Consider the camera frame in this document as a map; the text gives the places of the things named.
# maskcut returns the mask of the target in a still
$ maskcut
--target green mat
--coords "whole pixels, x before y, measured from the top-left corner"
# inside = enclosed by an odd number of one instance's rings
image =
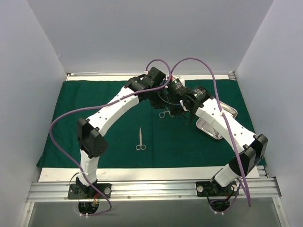
[[[66,81],[63,83],[53,120],[70,110],[108,103],[125,84],[125,81]],[[212,80],[189,80],[186,85],[194,88],[204,86],[214,94]],[[238,111],[236,120],[254,131],[238,83],[233,80],[217,81],[221,101]],[[67,116],[54,127],[58,143],[80,162],[76,122],[87,118],[97,110],[84,111]],[[168,114],[159,118],[163,110],[152,109],[145,100],[125,113],[107,132],[109,147],[100,157],[99,168],[147,168],[147,167],[193,167],[223,166],[234,157],[234,152],[224,140],[215,140],[196,127],[197,117],[190,125]],[[139,144],[139,128],[146,150],[136,150]],[[48,136],[38,167],[74,168],[70,161]]]

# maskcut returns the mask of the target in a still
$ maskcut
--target purple cable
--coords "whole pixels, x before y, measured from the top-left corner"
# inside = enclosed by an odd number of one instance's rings
[[[214,93],[215,93],[215,98],[216,98],[216,101],[217,101],[217,103],[218,103],[218,108],[219,108],[220,112],[222,112],[222,107],[221,107],[220,100],[219,100],[219,95],[218,95],[218,90],[217,90],[217,83],[216,83],[216,79],[215,79],[215,77],[214,77],[214,73],[213,73],[212,69],[211,69],[204,61],[202,61],[202,60],[200,60],[200,59],[198,59],[198,58],[184,58],[184,59],[178,61],[178,62],[174,65],[174,67],[172,67],[171,73],[173,73],[173,71],[175,70],[175,68],[176,68],[181,62],[183,62],[183,61],[185,61],[185,60],[196,60],[196,61],[199,61],[199,62],[201,62],[202,64],[204,64],[204,65],[207,67],[207,69],[210,71],[210,73],[211,73],[211,75],[212,75],[212,78],[213,78],[213,82],[214,82]],[[241,172],[241,176],[242,176],[242,178],[243,178],[243,182],[244,182],[244,185],[245,185],[245,187],[243,187],[243,185],[242,185],[242,188],[243,188],[244,192],[246,192],[245,194],[246,194],[246,197],[247,197],[248,205],[249,205],[249,207],[251,207],[250,191],[249,191],[249,188],[248,188],[248,184],[247,184],[247,181],[246,181],[244,169],[243,169],[243,166],[242,166],[242,163],[241,163],[240,155],[239,155],[239,153],[238,153],[238,149],[237,149],[237,146],[236,146],[236,142],[235,142],[235,140],[234,140],[234,138],[233,138],[232,130],[231,130],[231,127],[230,127],[230,125],[229,125],[229,123],[228,123],[228,120],[227,120],[225,114],[223,113],[222,116],[223,116],[223,118],[224,118],[224,120],[225,120],[225,123],[226,123],[226,126],[227,126],[227,130],[228,130],[229,136],[230,136],[231,141],[232,141],[232,146],[233,146],[233,149],[234,149],[234,151],[235,151],[235,155],[236,155],[236,158],[237,158],[237,161],[238,161],[238,165],[239,165],[239,169],[240,169],[240,172]]]
[[[225,211],[223,211],[223,213],[226,213],[226,212],[233,206],[233,204],[236,202],[236,199],[237,199],[237,197],[238,197],[238,195],[239,195],[239,191],[240,191],[240,188],[241,188],[241,185],[242,185],[242,182],[241,182],[241,179],[240,179],[240,178],[238,178],[238,181],[239,181],[239,186],[238,186],[238,189],[237,189],[237,191],[236,191],[235,198],[233,198],[232,203],[230,204],[230,206],[229,206]],[[224,201],[224,200],[212,200],[210,203],[212,204],[213,202],[216,202],[216,201]]]
[[[148,64],[148,66],[149,66],[151,63],[153,63],[154,61],[161,61],[161,62],[163,62],[163,63],[167,66],[167,68],[168,68],[168,71],[169,71],[169,79],[168,79],[163,85],[161,85],[161,86],[159,86],[159,87],[155,87],[155,88],[150,88],[150,89],[147,89],[147,90],[141,90],[141,91],[133,92],[133,93],[131,93],[131,94],[129,94],[129,95],[126,95],[126,96],[122,97],[120,100],[116,100],[116,101],[113,101],[113,102],[108,103],[108,104],[105,104],[105,105],[84,107],[84,108],[80,108],[80,109],[76,109],[76,110],[71,110],[71,111],[69,111],[69,112],[67,112],[67,113],[64,113],[64,114],[62,114],[61,116],[57,117],[57,118],[52,122],[52,124],[51,124],[51,126],[50,126],[49,135],[50,135],[50,138],[51,138],[52,142],[54,143],[54,145],[55,145],[63,154],[65,154],[71,161],[73,161],[73,163],[76,164],[76,166],[80,169],[80,171],[81,171],[81,173],[82,173],[84,179],[87,181],[87,183],[88,183],[93,189],[95,189],[96,192],[98,192],[104,199],[106,199],[106,201],[107,201],[108,204],[109,204],[109,208],[108,208],[107,210],[103,210],[103,211],[100,211],[100,212],[96,212],[96,213],[94,213],[94,214],[89,214],[89,216],[99,215],[99,214],[103,214],[103,213],[109,212],[109,211],[112,209],[112,204],[111,204],[110,200],[109,200],[109,199],[108,199],[108,198],[107,198],[107,197],[106,197],[106,196],[105,196],[97,187],[95,187],[95,186],[88,180],[88,178],[86,177],[86,174],[84,173],[84,170],[83,170],[83,168],[80,166],[80,164],[79,164],[72,156],[70,156],[70,155],[69,155],[69,154],[68,154],[68,153],[67,153],[67,152],[66,152],[66,151],[57,143],[57,141],[56,141],[55,138],[53,137],[53,127],[54,127],[54,125],[55,125],[59,120],[61,120],[63,117],[65,117],[65,116],[67,116],[67,115],[70,115],[70,114],[72,114],[72,113],[74,114],[74,113],[77,113],[77,112],[80,112],[80,111],[84,111],[84,110],[102,109],[103,107],[106,107],[106,106],[110,106],[110,105],[116,104],[116,103],[122,101],[123,99],[126,99],[126,98],[130,97],[130,96],[137,95],[137,94],[144,93],[144,92],[148,92],[148,91],[156,91],[156,90],[159,90],[159,89],[164,88],[164,87],[169,83],[170,78],[171,78],[170,67],[169,67],[169,65],[168,65],[164,60],[161,60],[161,59],[154,59],[154,60],[152,60],[152,61]]]

